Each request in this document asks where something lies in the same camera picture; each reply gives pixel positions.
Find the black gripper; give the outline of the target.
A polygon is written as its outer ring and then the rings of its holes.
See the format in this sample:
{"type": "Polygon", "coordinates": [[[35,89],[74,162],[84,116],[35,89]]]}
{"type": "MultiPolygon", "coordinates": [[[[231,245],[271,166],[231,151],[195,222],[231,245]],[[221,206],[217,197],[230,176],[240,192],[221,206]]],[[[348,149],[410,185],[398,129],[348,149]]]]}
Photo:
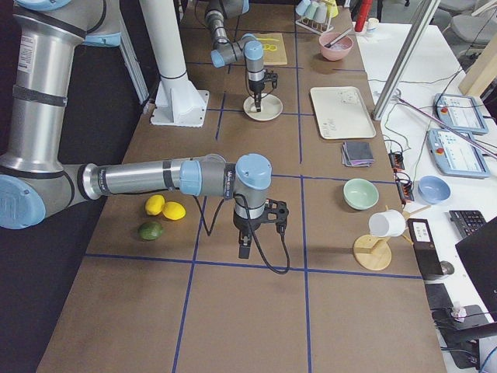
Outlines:
{"type": "Polygon", "coordinates": [[[262,92],[264,90],[263,80],[251,80],[248,81],[248,87],[251,94],[254,96],[254,107],[256,112],[260,112],[262,109],[262,92]]]}
{"type": "Polygon", "coordinates": [[[240,217],[236,212],[233,215],[233,222],[238,229],[238,258],[248,259],[250,256],[250,245],[252,244],[252,233],[265,222],[261,215],[256,219],[246,219],[240,217]]]}

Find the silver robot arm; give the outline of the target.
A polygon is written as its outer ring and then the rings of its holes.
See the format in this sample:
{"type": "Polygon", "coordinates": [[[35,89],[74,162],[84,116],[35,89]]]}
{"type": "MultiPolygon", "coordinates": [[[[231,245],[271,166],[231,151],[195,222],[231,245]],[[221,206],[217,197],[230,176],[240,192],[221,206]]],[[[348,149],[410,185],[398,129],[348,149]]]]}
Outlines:
{"type": "MultiPolygon", "coordinates": [[[[209,99],[187,75],[172,1],[140,1],[161,80],[155,125],[201,127],[209,99]]],[[[23,229],[85,200],[124,193],[180,190],[193,196],[235,198],[233,221],[239,254],[248,259],[255,230],[269,222],[269,160],[243,155],[235,164],[219,155],[116,166],[66,165],[58,161],[61,128],[75,48],[115,47],[121,42],[120,1],[14,1],[22,27],[9,146],[1,155],[1,227],[23,229]]],[[[231,42],[228,18],[249,10],[249,1],[209,1],[205,21],[217,68],[245,60],[257,111],[270,73],[261,43],[245,34],[231,42]]]]}

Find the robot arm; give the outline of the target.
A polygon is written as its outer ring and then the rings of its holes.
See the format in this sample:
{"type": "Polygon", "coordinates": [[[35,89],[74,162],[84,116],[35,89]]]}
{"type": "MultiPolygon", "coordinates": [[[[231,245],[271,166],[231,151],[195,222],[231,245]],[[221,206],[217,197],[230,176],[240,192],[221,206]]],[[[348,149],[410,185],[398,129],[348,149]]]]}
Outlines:
{"type": "Polygon", "coordinates": [[[244,60],[247,68],[248,87],[254,99],[254,111],[261,111],[262,91],[265,88],[266,70],[262,44],[250,33],[238,41],[231,41],[224,21],[241,16],[249,10],[249,1],[209,1],[204,20],[213,41],[211,60],[216,68],[244,60]]]}

